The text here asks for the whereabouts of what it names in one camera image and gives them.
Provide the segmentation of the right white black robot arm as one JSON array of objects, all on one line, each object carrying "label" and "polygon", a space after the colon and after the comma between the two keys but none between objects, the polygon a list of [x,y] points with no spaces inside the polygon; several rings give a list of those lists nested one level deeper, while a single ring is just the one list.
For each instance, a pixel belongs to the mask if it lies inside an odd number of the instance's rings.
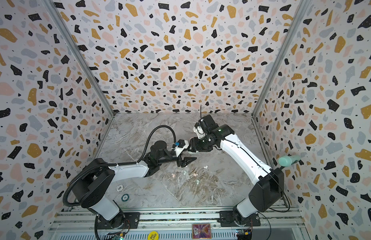
[{"label": "right white black robot arm", "polygon": [[227,125],[213,130],[194,127],[197,134],[190,140],[191,152],[208,152],[216,146],[227,153],[247,174],[253,188],[248,196],[233,208],[236,221],[243,220],[258,212],[265,212],[284,195],[284,174],[273,170],[256,157]]}]

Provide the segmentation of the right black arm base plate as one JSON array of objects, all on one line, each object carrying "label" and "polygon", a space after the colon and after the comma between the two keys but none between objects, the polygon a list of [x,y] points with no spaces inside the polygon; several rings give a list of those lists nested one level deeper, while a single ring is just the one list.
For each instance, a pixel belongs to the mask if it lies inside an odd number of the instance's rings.
[{"label": "right black arm base plate", "polygon": [[234,211],[220,211],[218,223],[222,227],[259,227],[261,225],[259,216],[252,214],[246,218],[243,218],[239,213]]}]

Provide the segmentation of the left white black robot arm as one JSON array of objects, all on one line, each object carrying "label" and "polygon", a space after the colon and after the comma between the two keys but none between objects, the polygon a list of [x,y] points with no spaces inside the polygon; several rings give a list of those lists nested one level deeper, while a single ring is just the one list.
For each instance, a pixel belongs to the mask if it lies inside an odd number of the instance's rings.
[{"label": "left white black robot arm", "polygon": [[131,178],[146,178],[156,173],[164,163],[176,162],[179,167],[186,167],[196,160],[184,157],[184,152],[196,153],[195,144],[179,140],[167,149],[166,142],[157,141],[150,147],[140,162],[107,163],[103,159],[93,160],[69,184],[63,195],[63,204],[67,207],[81,206],[103,217],[106,221],[123,216],[120,207],[106,195],[108,187],[117,181]]}]

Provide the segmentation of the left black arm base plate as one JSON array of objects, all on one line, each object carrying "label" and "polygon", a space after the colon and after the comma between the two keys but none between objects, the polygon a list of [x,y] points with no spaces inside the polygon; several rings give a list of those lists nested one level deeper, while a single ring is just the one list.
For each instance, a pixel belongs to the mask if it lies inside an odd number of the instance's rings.
[{"label": "left black arm base plate", "polygon": [[120,212],[113,219],[106,220],[99,216],[95,225],[98,230],[118,230],[136,229],[140,219],[140,212]]}]

